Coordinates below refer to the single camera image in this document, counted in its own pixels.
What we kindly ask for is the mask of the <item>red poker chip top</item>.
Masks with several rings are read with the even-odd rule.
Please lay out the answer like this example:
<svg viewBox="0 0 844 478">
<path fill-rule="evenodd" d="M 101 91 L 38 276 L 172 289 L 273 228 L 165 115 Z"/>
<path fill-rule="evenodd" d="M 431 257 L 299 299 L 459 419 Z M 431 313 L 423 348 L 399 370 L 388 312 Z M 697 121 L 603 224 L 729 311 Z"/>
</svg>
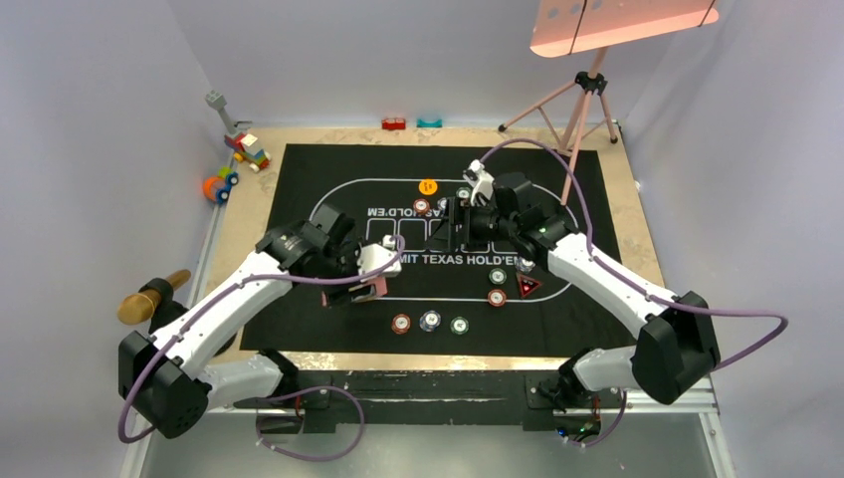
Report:
<svg viewBox="0 0 844 478">
<path fill-rule="evenodd" d="M 418 198 L 413 202 L 413 210 L 418 215 L 426 215 L 431 210 L 431 205 L 427 199 Z"/>
</svg>

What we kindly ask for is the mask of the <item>orange round button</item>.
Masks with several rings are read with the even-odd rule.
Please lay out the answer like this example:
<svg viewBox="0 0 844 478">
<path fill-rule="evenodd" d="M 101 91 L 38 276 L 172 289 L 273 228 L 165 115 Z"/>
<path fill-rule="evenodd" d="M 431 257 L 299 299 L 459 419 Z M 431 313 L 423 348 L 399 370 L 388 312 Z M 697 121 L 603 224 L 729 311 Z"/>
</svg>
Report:
<svg viewBox="0 0 844 478">
<path fill-rule="evenodd" d="M 424 196 L 431 196 L 439 189 L 439 184 L 436 180 L 425 178 L 418 183 L 418 190 Z"/>
</svg>

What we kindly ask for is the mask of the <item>red triangular button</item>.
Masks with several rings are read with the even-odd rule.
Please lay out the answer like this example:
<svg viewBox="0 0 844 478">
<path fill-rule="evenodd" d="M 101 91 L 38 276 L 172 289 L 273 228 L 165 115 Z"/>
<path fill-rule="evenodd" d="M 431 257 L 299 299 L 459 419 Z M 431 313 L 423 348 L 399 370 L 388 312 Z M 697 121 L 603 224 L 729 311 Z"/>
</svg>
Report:
<svg viewBox="0 0 844 478">
<path fill-rule="evenodd" d="M 528 298 L 531 294 L 533 294 L 538 288 L 542 286 L 541 281 L 522 273 L 517 274 L 517 282 L 519 295 L 521 299 Z"/>
</svg>

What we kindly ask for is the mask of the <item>red poker chip stack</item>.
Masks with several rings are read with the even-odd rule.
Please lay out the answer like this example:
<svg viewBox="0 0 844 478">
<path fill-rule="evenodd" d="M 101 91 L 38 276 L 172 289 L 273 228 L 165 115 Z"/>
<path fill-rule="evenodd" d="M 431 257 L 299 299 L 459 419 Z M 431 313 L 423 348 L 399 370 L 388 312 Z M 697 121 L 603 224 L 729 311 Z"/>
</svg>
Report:
<svg viewBox="0 0 844 478">
<path fill-rule="evenodd" d="M 405 314 L 398 314 L 391 321 L 391 331 L 396 335 L 408 333 L 411 326 L 411 319 Z"/>
</svg>

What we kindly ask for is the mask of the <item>green poker chip stack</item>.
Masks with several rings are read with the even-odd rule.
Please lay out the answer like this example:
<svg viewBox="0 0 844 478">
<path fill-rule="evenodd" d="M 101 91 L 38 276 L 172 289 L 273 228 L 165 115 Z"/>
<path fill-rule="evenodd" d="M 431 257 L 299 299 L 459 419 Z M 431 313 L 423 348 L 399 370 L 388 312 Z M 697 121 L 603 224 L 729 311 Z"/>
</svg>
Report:
<svg viewBox="0 0 844 478">
<path fill-rule="evenodd" d="M 450 331 L 455 335 L 463 335 L 469 330 L 469 321 L 464 317 L 456 317 L 450 322 Z"/>
</svg>

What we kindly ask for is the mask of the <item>blue poker chip stack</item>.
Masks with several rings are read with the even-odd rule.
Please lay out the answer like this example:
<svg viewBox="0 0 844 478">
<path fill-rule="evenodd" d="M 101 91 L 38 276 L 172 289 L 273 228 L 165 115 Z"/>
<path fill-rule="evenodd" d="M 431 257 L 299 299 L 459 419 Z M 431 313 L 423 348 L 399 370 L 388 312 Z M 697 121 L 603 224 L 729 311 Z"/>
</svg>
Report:
<svg viewBox="0 0 844 478">
<path fill-rule="evenodd" d="M 441 314 L 434 310 L 430 310 L 423 313 L 419 319 L 419 327 L 426 333 L 432 333 L 436 331 L 441 324 Z"/>
</svg>

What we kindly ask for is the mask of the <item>pink playing card box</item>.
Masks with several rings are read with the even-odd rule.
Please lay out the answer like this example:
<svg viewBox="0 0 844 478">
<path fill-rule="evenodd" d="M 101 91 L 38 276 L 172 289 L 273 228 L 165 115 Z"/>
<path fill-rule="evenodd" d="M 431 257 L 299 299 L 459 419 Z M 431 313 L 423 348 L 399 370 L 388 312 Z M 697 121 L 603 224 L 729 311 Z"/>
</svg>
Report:
<svg viewBox="0 0 844 478">
<path fill-rule="evenodd" d="M 387 280 L 384 277 L 376 277 L 356 284 L 322 287 L 321 303 L 328 308 L 339 307 L 372 301 L 386 293 Z"/>
</svg>

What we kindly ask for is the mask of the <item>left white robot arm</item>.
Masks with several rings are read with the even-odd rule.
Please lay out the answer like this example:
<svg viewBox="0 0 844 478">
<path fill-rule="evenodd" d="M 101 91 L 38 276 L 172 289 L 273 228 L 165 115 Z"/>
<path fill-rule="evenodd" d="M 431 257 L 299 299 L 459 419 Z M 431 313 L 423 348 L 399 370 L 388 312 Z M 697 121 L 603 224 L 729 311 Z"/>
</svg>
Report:
<svg viewBox="0 0 844 478">
<path fill-rule="evenodd" d="M 326 305 L 385 294 L 401 271 L 405 240 L 385 235 L 366 243 L 355 221 L 330 206 L 310 219 L 270 229 L 244 262 L 209 296 L 152 334 L 132 332 L 118 346 L 118 393 L 124 406 L 118 438 L 133 443 L 125 422 L 136 411 L 166 438 L 193 427 L 216 406 L 258 398 L 283 407 L 297 393 L 297 368 L 279 353 L 213 365 L 211 359 L 259 312 L 297 285 L 322 289 Z"/>
</svg>

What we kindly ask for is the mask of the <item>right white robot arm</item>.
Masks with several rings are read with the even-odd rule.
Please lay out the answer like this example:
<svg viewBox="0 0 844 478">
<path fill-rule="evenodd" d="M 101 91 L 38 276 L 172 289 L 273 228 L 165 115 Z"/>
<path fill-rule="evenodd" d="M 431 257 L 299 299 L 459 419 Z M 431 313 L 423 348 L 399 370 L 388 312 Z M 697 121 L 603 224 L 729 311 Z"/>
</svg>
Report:
<svg viewBox="0 0 844 478">
<path fill-rule="evenodd" d="M 546 397 L 581 405 L 612 387 L 644 391 L 672 404 L 721 363 L 707 302 L 679 296 L 636 275 L 596 248 L 587 226 L 567 208 L 546 203 L 518 172 L 494 177 L 473 161 L 463 172 L 471 192 L 449 198 L 434 232 L 435 248 L 464 252 L 507 242 L 524 259 L 585 293 L 630 333 L 635 343 L 587 348 L 562 364 Z"/>
</svg>

